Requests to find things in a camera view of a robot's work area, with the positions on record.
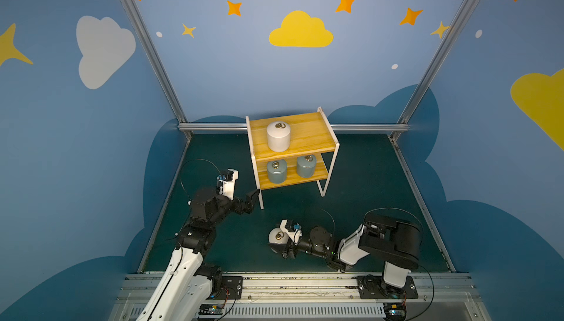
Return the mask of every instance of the white cloud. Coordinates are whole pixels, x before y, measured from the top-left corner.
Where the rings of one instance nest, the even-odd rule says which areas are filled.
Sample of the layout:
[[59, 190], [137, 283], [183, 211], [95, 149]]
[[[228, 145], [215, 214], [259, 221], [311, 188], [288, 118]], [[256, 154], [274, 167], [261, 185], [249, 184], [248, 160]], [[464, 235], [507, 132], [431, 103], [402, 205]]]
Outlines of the white cloud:
[[83, 55], [78, 73], [91, 90], [109, 80], [135, 51], [135, 37], [109, 17], [98, 20], [82, 16], [76, 25], [76, 40]]

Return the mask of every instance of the canister lid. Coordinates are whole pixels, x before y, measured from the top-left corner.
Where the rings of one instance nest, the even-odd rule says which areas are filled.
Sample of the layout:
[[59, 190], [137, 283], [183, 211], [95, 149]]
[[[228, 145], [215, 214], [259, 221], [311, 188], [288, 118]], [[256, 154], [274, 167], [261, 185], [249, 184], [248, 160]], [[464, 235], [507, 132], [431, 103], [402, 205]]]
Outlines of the canister lid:
[[312, 168], [315, 167], [317, 163], [317, 158], [315, 155], [306, 155], [298, 157], [298, 165], [302, 168]]
[[290, 125], [283, 121], [275, 121], [266, 127], [266, 133], [274, 138], [284, 138], [290, 134]]
[[280, 174], [285, 172], [286, 169], [288, 169], [288, 164], [286, 163], [285, 160], [278, 160], [278, 161], [268, 162], [266, 167], [269, 172], [273, 174]]

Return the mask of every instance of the white cylindrical container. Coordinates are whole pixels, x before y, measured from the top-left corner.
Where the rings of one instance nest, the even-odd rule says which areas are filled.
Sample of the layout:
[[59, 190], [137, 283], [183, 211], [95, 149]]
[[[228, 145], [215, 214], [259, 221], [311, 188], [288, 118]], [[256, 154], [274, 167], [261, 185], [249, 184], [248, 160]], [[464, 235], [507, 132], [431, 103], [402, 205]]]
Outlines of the white cylindrical container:
[[266, 127], [268, 147], [274, 152], [284, 152], [290, 147], [290, 125], [275, 121]]

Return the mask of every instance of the painted wall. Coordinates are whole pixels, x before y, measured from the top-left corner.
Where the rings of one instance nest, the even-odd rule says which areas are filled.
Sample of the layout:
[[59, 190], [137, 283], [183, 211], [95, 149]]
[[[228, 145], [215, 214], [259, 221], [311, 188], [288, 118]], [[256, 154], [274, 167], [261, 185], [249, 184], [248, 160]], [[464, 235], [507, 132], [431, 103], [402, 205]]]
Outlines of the painted wall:
[[[399, 139], [455, 267], [472, 274], [494, 321], [564, 311], [562, 9], [482, 0]], [[538, 293], [550, 308], [531, 304]]]
[[[462, 0], [137, 0], [189, 121], [398, 119]], [[384, 113], [374, 107], [399, 90]]]
[[104, 320], [186, 138], [119, 0], [0, 1], [0, 320]]

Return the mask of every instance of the green floor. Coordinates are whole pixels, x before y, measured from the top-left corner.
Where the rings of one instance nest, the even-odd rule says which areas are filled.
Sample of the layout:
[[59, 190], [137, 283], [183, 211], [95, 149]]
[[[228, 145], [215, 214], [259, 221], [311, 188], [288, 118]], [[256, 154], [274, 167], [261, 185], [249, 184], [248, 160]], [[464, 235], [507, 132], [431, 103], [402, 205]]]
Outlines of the green floor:
[[[295, 260], [284, 260], [274, 254], [268, 243], [268, 233], [282, 219], [294, 219], [304, 232], [315, 225], [331, 231], [333, 223], [323, 208], [335, 219], [335, 236], [342, 239], [358, 228], [364, 213], [374, 208], [395, 207], [407, 210], [425, 222], [405, 178], [402, 167], [386, 135], [338, 135], [341, 147], [333, 176], [322, 198], [317, 183], [305, 183], [265, 190], [264, 210], [257, 206], [253, 213], [231, 214], [218, 226], [217, 238], [206, 257], [207, 263], [221, 266], [223, 271], [330, 271], [323, 259], [298, 254]], [[235, 195], [255, 189], [247, 135], [194, 135], [185, 161], [204, 158], [221, 170], [239, 170]], [[180, 177], [191, 196], [202, 185], [215, 185], [217, 171], [203, 161], [188, 163]], [[188, 214], [187, 196], [177, 181], [166, 208], [155, 243], [144, 271], [164, 271], [174, 248], [174, 233], [184, 224]], [[397, 210], [382, 214], [410, 219]], [[429, 271], [447, 271], [433, 237], [425, 226], [419, 262]], [[381, 271], [382, 261], [367, 256], [353, 271]]]

